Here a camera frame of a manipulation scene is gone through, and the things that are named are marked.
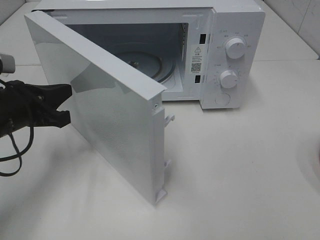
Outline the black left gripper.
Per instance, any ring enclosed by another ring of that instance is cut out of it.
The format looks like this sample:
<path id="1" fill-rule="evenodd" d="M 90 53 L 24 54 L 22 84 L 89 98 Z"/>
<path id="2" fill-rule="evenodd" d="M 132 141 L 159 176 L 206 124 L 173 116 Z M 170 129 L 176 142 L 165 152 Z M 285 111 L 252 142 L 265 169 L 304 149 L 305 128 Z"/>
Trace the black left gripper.
<path id="1" fill-rule="evenodd" d="M 34 85 L 0 81 L 0 136 L 24 127 L 63 128 L 71 123 L 68 110 L 57 108 L 72 96 L 70 84 Z"/>

